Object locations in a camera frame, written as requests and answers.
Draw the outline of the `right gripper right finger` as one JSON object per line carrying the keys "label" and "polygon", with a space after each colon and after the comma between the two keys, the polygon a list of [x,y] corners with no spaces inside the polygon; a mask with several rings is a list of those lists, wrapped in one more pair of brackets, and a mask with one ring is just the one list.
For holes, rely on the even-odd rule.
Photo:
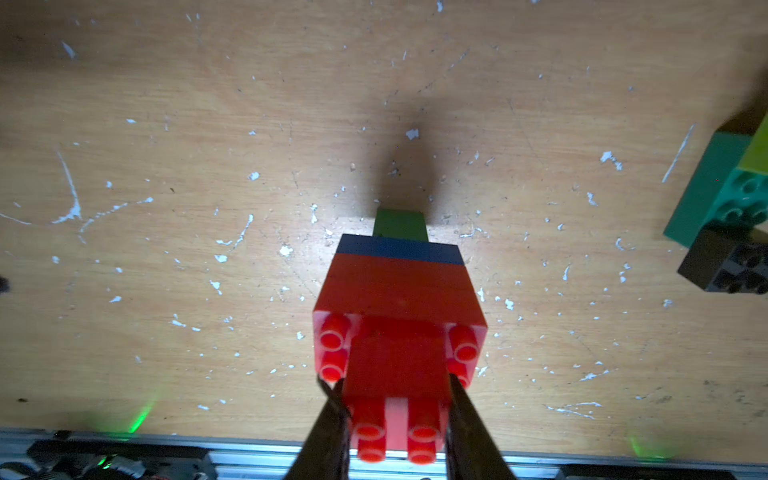
{"label": "right gripper right finger", "polygon": [[516,480],[461,381],[449,375],[452,403],[445,434],[446,473],[451,480]]}

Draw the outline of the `red small lego brick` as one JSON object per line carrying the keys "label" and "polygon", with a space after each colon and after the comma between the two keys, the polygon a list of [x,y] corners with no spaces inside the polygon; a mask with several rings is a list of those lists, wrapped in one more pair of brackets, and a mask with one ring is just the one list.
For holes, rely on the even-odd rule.
{"label": "red small lego brick", "polygon": [[342,398],[360,460],[376,463],[402,450],[414,464],[435,462],[451,404],[444,329],[425,320],[363,318]]}

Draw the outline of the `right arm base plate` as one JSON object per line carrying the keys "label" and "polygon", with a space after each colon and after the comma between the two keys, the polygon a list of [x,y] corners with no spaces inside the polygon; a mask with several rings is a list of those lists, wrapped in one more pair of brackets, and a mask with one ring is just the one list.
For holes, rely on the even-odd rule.
{"label": "right arm base plate", "polygon": [[570,464],[562,466],[556,480],[736,480],[729,471],[654,466]]}

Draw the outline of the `green small lego brick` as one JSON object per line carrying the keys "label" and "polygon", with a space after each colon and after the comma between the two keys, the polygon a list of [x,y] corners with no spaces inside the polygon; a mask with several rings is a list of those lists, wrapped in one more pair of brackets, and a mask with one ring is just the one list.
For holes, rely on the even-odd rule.
{"label": "green small lego brick", "polygon": [[422,212],[389,208],[377,210],[373,236],[417,242],[429,241]]}

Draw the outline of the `black small lego brick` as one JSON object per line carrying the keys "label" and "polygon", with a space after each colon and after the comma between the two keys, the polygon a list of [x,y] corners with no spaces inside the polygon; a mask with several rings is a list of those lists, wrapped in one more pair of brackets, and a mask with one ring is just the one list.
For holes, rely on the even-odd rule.
{"label": "black small lego brick", "polygon": [[721,222],[698,234],[678,273],[706,292],[767,293],[767,233]]}

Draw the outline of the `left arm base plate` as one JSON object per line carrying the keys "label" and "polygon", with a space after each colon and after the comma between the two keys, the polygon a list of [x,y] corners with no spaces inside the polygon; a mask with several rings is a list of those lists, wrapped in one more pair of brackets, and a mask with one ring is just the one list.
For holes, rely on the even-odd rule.
{"label": "left arm base plate", "polygon": [[209,451],[200,447],[128,442],[43,440],[27,455],[41,479],[215,479]]}

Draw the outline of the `lime green lego brick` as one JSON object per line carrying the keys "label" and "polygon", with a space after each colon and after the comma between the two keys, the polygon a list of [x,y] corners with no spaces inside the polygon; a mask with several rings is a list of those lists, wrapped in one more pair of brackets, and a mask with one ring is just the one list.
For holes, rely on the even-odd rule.
{"label": "lime green lego brick", "polygon": [[765,116],[740,159],[737,167],[745,172],[768,174],[768,116]]}

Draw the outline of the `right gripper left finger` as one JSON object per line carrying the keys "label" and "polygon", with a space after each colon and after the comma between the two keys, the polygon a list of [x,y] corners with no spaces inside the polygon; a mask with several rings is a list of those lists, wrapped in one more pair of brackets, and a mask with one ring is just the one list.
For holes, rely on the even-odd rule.
{"label": "right gripper left finger", "polygon": [[326,403],[284,480],[349,478],[351,414],[341,396],[343,381],[331,386],[318,376],[317,383]]}

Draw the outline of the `blue lego brick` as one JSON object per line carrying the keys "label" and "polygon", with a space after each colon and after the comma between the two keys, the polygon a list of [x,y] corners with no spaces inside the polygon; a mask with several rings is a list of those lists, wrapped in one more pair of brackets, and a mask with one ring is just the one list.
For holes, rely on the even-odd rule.
{"label": "blue lego brick", "polygon": [[343,234],[337,253],[464,266],[457,245]]}

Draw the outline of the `dark green lego brick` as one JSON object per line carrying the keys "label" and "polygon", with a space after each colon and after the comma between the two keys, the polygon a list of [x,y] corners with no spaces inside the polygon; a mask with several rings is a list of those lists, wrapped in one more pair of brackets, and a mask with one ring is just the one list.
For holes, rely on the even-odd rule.
{"label": "dark green lego brick", "polygon": [[688,248],[713,221],[738,227],[767,221],[767,175],[737,167],[751,138],[729,132],[713,134],[664,229],[667,238]]}

